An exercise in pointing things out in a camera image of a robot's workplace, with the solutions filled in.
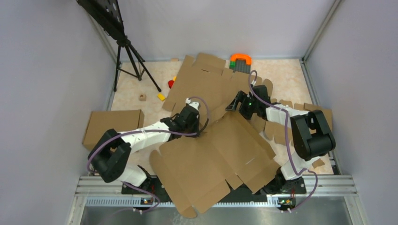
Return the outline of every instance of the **yellow toy block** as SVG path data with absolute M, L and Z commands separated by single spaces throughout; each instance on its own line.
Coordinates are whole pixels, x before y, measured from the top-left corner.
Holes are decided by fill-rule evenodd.
M 164 100 L 166 99 L 166 97 L 164 97 L 164 95 L 162 95 L 162 93 L 159 93 L 159 94 L 158 94 L 158 98 L 159 98 L 161 101 L 164 101 Z

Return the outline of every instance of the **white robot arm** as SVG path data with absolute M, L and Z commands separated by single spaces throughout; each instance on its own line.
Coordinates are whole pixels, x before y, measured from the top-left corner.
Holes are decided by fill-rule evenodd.
M 288 127 L 292 130 L 293 145 L 296 152 L 292 154 L 287 163 L 281 166 L 275 179 L 269 184 L 273 187 L 269 194 L 273 194 L 272 192 L 278 192 L 284 185 L 300 179 L 301 174 L 299 172 L 309 168 L 313 162 L 333 150 L 336 142 L 322 111 L 301 111 L 280 103 L 271 104 L 265 85 L 254 86 L 252 90 L 267 104 L 259 101 L 251 92 L 246 94 L 239 91 L 226 110 L 235 111 L 238 103 L 241 103 L 239 112 L 245 119 L 250 120 L 252 115 L 256 113 L 267 121 L 282 125 L 285 125 L 286 122 L 286 111 L 289 114 Z
M 114 129 L 108 130 L 89 154 L 89 159 L 97 148 L 110 138 L 120 134 L 130 134 L 113 140 L 92 158 L 91 165 L 103 180 L 106 183 L 119 180 L 139 187 L 150 175 L 138 165 L 127 164 L 130 153 L 156 143 L 164 143 L 181 137 L 168 133 L 168 131 L 196 133 L 196 135 L 191 136 L 198 136 L 200 133 L 199 103 L 192 102 L 189 99 L 185 102 L 186 106 L 181 113 L 173 117 L 163 118 L 150 126 L 120 133 L 117 133 Z

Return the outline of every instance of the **cardboard sheet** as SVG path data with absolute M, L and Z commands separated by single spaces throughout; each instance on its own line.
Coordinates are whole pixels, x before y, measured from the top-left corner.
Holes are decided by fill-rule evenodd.
M 225 60 L 213 55 L 199 53 L 196 59 L 186 56 L 162 108 L 174 115 L 185 106 L 186 98 L 199 96 L 210 108 L 209 124 L 219 120 L 239 90 L 249 91 L 248 74 L 234 73 L 224 66 Z M 262 79 L 258 77 L 256 84 L 261 83 Z M 200 123 L 204 124 L 207 112 L 203 104 L 199 113 Z
M 199 138 L 182 137 L 153 151 L 150 163 L 177 210 L 196 217 L 243 183 L 255 193 L 280 167 L 271 146 L 238 112 L 228 112 Z

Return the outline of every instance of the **tripod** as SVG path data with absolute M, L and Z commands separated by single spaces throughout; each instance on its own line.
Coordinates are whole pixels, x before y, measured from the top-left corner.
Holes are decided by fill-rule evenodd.
M 131 44 L 130 40 L 127 39 L 127 36 L 125 36 L 125 39 L 124 39 L 124 40 L 119 40 L 119 41 L 117 41 L 116 43 L 117 43 L 118 47 L 117 47 L 116 72 L 115 72 L 115 85 L 114 85 L 114 87 L 113 87 L 113 91 L 116 92 L 116 90 L 117 90 L 117 88 L 116 88 L 116 87 L 117 87 L 117 78 L 118 78 L 118 74 L 119 74 L 119 73 L 118 73 L 118 70 L 120 70 L 120 71 L 123 71 L 123 72 L 125 72 L 125 73 L 127 73 L 127 74 L 130 74 L 130 75 L 133 76 L 133 77 L 138 78 L 139 81 L 142 80 L 142 75 L 143 75 L 144 72 L 146 72 L 146 73 L 148 74 L 149 78 L 152 80 L 153 84 L 154 84 L 154 85 L 156 86 L 156 88 L 158 89 L 158 92 L 161 92 L 161 88 L 158 86 L 158 84 L 157 84 L 156 81 L 153 79 L 152 75 L 149 73 L 148 69 L 147 69 L 146 66 L 144 65 L 145 60 L 141 57 L 141 55 L 140 55 L 140 54 L 137 52 L 137 50 L 133 47 L 133 45 Z M 134 71 L 135 71 L 135 73 L 136 73 L 135 75 L 132 74 L 132 73 L 130 73 L 130 72 L 127 72 L 127 71 L 124 70 L 124 69 L 121 69 L 121 68 L 120 68 L 120 66 L 121 66 L 121 63 L 120 63 L 120 51 L 121 51 L 121 48 L 125 48 L 125 49 L 126 49 L 127 55 L 129 56 L 129 59 L 130 59 L 131 63 L 133 64 L 133 68 L 134 68 Z M 144 69 L 143 71 L 141 71 L 141 73 L 140 73 L 140 72 L 138 71 L 138 69 L 137 69 L 137 65 L 136 65 L 136 63 L 135 63 L 135 61 L 134 61 L 134 58 L 133 58 L 131 52 L 133 52 L 133 54 L 134 54 L 135 57 L 137 58 L 138 62 L 142 65 L 142 68 Z
M 127 74 L 130 74 L 133 77 L 138 78 L 139 81 L 142 79 L 142 75 L 146 72 L 149 78 L 152 80 L 153 84 L 156 86 L 158 92 L 161 92 L 161 88 L 158 86 L 156 81 L 153 79 L 148 69 L 144 65 L 145 60 L 139 55 L 137 50 L 133 47 L 130 40 L 128 40 L 126 34 L 124 33 L 124 25 L 122 20 L 122 15 L 120 14 L 119 3 L 117 0 L 76 0 L 77 3 L 82 6 L 88 14 L 98 24 L 104 28 L 114 40 L 117 42 L 117 60 L 116 60 L 116 73 L 115 73 L 115 85 L 113 91 L 116 91 L 117 87 L 117 78 L 118 78 L 118 70 L 123 71 Z M 122 48 L 126 49 L 126 52 L 129 56 L 129 59 L 133 65 L 134 71 L 136 74 L 132 74 L 120 68 L 120 51 Z M 144 69 L 141 73 L 137 69 L 137 65 L 134 61 L 133 55 L 137 58 L 140 65 Z

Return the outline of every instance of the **gray wall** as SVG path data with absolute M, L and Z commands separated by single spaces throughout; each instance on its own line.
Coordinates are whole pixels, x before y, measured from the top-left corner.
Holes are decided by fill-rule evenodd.
M 347 0 L 309 61 L 372 224 L 397 224 L 398 2 Z
M 114 63 L 74 0 L 0 7 L 0 224 L 64 224 Z
M 119 1 L 126 34 L 146 60 L 199 52 L 223 58 L 234 53 L 301 57 L 332 4 L 333 0 Z M 116 42 L 111 43 L 116 49 Z

